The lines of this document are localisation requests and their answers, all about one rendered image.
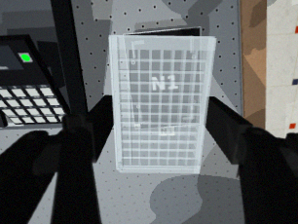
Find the white rectangular well plate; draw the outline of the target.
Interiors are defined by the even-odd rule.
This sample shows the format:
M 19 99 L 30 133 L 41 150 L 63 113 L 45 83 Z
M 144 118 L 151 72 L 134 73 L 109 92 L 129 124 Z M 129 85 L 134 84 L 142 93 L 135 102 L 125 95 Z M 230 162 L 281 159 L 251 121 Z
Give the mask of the white rectangular well plate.
M 215 45 L 109 35 L 117 171 L 200 173 Z

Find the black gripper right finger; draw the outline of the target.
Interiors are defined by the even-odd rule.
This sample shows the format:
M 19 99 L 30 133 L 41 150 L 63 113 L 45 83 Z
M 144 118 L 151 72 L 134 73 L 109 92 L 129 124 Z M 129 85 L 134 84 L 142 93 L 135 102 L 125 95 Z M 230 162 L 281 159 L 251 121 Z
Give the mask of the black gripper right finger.
M 205 128 L 231 165 L 239 165 L 245 224 L 298 224 L 298 132 L 275 137 L 215 96 Z

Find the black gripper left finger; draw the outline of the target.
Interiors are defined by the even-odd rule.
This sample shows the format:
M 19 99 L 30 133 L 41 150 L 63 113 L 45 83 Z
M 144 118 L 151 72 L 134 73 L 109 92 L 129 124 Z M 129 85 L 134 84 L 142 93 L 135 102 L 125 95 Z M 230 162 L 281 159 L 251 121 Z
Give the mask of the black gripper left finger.
M 50 224 L 102 224 L 93 163 L 114 126 L 112 95 L 61 122 L 58 134 L 30 131 L 0 154 L 0 224 L 28 224 L 56 172 Z

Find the grey flat base plate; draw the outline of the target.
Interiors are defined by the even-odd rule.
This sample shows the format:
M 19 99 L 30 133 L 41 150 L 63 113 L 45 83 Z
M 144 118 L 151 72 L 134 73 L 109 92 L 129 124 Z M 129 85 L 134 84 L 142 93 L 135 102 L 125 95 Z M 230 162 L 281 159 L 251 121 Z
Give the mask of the grey flat base plate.
M 112 95 L 109 35 L 202 27 L 215 36 L 209 96 L 243 117 L 240 0 L 71 0 L 89 112 Z M 30 131 L 0 130 L 0 154 Z M 244 224 L 239 165 L 205 129 L 200 173 L 116 170 L 114 126 L 93 173 L 102 224 Z M 57 174 L 57 172 L 56 172 Z M 28 224 L 50 224 L 56 174 Z

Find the black rectangular plate nest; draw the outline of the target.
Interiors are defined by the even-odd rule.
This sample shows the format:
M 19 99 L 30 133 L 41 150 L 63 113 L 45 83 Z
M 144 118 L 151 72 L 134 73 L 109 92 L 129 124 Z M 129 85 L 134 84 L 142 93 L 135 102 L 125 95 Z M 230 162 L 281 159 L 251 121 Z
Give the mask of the black rectangular plate nest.
M 137 33 L 127 33 L 123 35 L 166 35 L 166 36 L 201 36 L 201 27 L 187 27 Z

